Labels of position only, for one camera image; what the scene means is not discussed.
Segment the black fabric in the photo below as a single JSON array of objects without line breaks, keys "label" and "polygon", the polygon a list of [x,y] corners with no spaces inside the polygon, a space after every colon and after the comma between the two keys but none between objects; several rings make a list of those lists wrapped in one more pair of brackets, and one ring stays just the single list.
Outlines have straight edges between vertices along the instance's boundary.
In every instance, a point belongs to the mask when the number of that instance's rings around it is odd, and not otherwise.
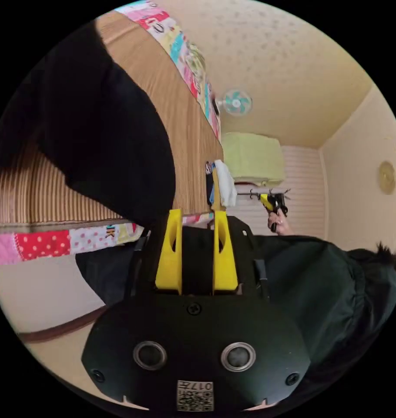
[{"label": "black fabric", "polygon": [[75,256],[82,277],[107,306],[124,299],[135,246],[136,243],[128,243]]},{"label": "black fabric", "polygon": [[214,203],[214,197],[211,199],[214,190],[214,177],[211,174],[205,174],[205,183],[207,188],[207,203],[211,206]]},{"label": "black fabric", "polygon": [[164,125],[94,22],[60,42],[18,89],[0,121],[0,167],[37,129],[40,150],[73,190],[147,228],[172,208],[175,166]]}]

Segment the cloth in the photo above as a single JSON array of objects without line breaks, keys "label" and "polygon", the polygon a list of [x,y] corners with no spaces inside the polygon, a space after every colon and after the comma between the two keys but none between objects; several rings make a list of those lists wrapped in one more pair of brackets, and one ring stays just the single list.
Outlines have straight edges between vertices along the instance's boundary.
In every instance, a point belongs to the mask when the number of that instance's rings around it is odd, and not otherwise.
[{"label": "cloth", "polygon": [[143,227],[120,223],[89,228],[0,234],[0,264],[78,254],[137,241]]},{"label": "cloth", "polygon": [[71,189],[147,228],[172,208],[175,166],[164,125],[94,22],[61,41],[18,88],[0,121],[0,168],[37,130],[39,149]]},{"label": "cloth", "polygon": [[262,135],[230,132],[221,136],[224,162],[237,182],[277,186],[285,180],[279,141]]},{"label": "cloth", "polygon": [[204,226],[214,219],[214,213],[199,213],[197,215],[188,215],[182,218],[183,226]]},{"label": "cloth", "polygon": [[205,164],[205,185],[207,190],[207,202],[211,206],[214,203],[214,180],[212,177],[212,169],[214,163]]},{"label": "cloth", "polygon": [[221,160],[214,161],[218,176],[218,186],[220,189],[220,198],[222,206],[235,206],[237,190],[234,187],[234,180],[226,164]]},{"label": "cloth", "polygon": [[150,0],[136,1],[115,10],[146,30],[168,53],[220,141],[220,115],[215,101],[211,100],[205,58],[197,45],[186,37],[167,11]]}]

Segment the ceiling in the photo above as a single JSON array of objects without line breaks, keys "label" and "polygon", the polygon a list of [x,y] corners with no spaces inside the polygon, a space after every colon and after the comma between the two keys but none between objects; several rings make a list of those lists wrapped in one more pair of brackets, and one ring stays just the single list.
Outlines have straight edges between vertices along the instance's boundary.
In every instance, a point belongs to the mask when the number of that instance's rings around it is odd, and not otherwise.
[{"label": "ceiling", "polygon": [[222,114],[223,132],[253,132],[283,145],[320,147],[348,119],[372,80],[309,23],[253,0],[156,0],[204,53],[218,97],[253,99],[246,116]]}]

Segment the electric fan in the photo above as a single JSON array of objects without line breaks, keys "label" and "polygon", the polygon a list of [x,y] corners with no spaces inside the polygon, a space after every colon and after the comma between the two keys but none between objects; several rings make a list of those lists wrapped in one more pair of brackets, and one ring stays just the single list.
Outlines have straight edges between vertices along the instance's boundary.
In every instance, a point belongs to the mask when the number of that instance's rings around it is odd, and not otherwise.
[{"label": "electric fan", "polygon": [[252,99],[243,90],[231,89],[225,93],[223,99],[216,100],[218,107],[233,116],[244,116],[252,108]]}]

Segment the dark green jacket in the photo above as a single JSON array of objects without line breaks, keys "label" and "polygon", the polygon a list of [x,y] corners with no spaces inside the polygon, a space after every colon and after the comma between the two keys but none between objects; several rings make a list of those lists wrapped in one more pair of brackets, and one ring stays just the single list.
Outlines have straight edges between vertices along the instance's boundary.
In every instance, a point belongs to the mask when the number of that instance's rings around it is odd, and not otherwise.
[{"label": "dark green jacket", "polygon": [[396,271],[363,249],[302,236],[255,238],[270,300],[296,322],[311,358],[294,393],[270,408],[277,414],[326,389],[366,352],[396,304]]}]

